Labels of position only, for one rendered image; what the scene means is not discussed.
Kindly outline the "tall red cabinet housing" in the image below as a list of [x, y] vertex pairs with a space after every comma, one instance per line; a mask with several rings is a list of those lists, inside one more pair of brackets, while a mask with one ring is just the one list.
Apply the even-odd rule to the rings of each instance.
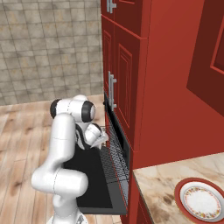
[[[115, 27], [139, 39], [134, 144], [126, 137], [129, 202], [122, 224], [137, 224], [139, 197], [152, 224], [195, 224], [175, 201], [183, 179], [205, 179], [224, 191], [224, 116], [186, 87], [204, 2], [152, 0], [146, 38], [107, 18], [114, 24], [114, 78]], [[116, 108], [113, 112], [117, 118]]]

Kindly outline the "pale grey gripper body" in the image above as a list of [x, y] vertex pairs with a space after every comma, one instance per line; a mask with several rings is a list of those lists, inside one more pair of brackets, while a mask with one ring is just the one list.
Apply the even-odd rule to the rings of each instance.
[[108, 134], [103, 131], [101, 136], [94, 142], [93, 147], [101, 148], [104, 143], [109, 140]]

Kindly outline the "red rimmed floral plate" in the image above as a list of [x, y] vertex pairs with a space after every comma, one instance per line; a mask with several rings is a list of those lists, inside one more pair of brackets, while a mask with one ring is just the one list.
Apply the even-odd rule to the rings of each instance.
[[224, 191], [203, 178], [185, 178], [174, 190], [181, 213], [195, 224], [224, 224]]

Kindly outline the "red base cupboard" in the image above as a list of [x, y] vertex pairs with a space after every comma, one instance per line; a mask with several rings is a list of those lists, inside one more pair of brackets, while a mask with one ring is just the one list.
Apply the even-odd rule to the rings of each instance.
[[152, 224], [142, 197], [138, 199], [136, 224]]

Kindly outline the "dark red wall cupboard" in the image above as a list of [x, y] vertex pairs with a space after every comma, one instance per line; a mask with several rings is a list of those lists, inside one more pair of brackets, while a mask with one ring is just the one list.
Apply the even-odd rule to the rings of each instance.
[[224, 116], [224, 0], [205, 0], [186, 87]]

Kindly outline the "black oven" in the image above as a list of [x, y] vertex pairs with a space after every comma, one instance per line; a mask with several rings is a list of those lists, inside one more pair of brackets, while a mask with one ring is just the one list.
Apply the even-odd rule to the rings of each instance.
[[114, 129], [116, 136], [118, 137], [120, 146], [122, 148], [122, 156], [125, 159], [125, 163], [130, 171], [130, 147], [126, 136], [123, 134], [122, 127], [116, 118], [115, 113], [111, 110], [109, 106], [109, 99], [106, 94], [104, 94], [104, 107], [105, 107], [105, 126], [109, 125]]

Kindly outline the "wide red cupboard door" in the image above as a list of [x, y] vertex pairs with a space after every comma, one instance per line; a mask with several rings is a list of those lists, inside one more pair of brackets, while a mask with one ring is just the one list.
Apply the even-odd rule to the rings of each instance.
[[139, 64], [139, 39], [115, 27], [115, 113], [122, 129], [134, 144], [135, 110]]

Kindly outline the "black oven door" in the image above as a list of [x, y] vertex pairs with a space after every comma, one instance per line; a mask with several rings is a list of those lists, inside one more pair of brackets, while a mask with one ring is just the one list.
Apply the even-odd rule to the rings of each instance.
[[100, 150], [98, 148], [82, 150], [76, 146], [74, 156], [65, 162], [63, 167], [87, 175], [87, 191], [77, 199], [82, 213], [112, 215], [127, 213], [107, 147], [102, 146]]

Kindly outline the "narrow red cupboard door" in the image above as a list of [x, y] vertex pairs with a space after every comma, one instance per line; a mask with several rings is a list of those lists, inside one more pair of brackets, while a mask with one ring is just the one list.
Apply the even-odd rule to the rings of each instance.
[[103, 56], [103, 83], [106, 95], [109, 94], [109, 74], [114, 72], [114, 24], [101, 18], [101, 40]]

